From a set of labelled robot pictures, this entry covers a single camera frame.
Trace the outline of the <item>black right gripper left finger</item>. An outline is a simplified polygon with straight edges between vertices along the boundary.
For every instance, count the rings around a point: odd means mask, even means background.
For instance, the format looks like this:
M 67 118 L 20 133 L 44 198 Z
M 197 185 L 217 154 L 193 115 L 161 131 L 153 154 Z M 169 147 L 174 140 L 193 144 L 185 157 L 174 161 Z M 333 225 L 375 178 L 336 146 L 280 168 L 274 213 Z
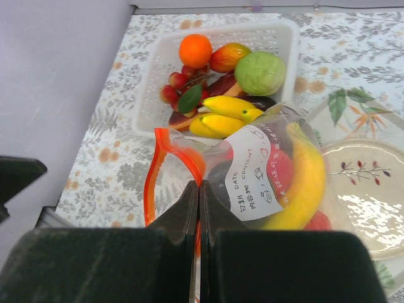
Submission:
M 194 302 L 199 189 L 145 228 L 26 233 L 1 272 L 2 302 Z

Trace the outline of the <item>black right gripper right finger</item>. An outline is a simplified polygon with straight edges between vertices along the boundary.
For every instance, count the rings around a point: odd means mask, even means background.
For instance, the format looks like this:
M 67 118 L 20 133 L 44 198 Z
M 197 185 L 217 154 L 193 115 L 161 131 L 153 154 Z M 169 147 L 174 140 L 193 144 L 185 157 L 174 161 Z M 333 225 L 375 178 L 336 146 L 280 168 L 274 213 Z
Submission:
M 201 302 L 386 302 L 370 256 L 347 232 L 260 231 L 199 189 Z

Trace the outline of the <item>clear zip top bag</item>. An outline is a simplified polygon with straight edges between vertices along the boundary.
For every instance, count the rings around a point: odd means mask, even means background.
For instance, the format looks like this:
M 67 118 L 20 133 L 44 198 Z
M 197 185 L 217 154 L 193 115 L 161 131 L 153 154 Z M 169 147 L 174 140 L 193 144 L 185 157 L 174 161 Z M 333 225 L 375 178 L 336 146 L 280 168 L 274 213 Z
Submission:
M 143 208 L 146 224 L 156 218 L 155 185 L 167 158 L 183 183 L 208 182 L 219 201 L 240 221 L 261 229 L 271 215 L 284 210 L 276 200 L 266 166 L 273 150 L 293 159 L 293 145 L 286 127 L 296 122 L 319 149 L 314 131 L 295 109 L 276 104 L 253 122 L 222 140 L 206 146 L 168 128 L 155 130 L 155 151 L 146 176 Z

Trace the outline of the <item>red pomegranate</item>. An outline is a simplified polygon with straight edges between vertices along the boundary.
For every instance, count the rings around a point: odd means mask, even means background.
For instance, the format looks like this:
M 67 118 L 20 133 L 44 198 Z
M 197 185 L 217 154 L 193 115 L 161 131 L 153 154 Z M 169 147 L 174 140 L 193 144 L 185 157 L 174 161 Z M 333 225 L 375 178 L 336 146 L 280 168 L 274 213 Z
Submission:
M 273 150 L 268 159 L 266 172 L 276 200 L 282 207 L 285 207 L 287 204 L 283 200 L 283 196 L 292 183 L 294 176 L 293 161 L 282 150 Z

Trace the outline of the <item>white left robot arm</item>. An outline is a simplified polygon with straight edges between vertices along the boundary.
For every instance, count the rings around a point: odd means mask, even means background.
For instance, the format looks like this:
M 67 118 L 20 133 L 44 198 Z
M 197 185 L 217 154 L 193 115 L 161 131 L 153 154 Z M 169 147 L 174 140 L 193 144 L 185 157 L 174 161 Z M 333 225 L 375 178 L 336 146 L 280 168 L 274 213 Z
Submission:
M 10 217 L 6 203 L 46 172 L 40 160 L 1 155 L 1 223 Z

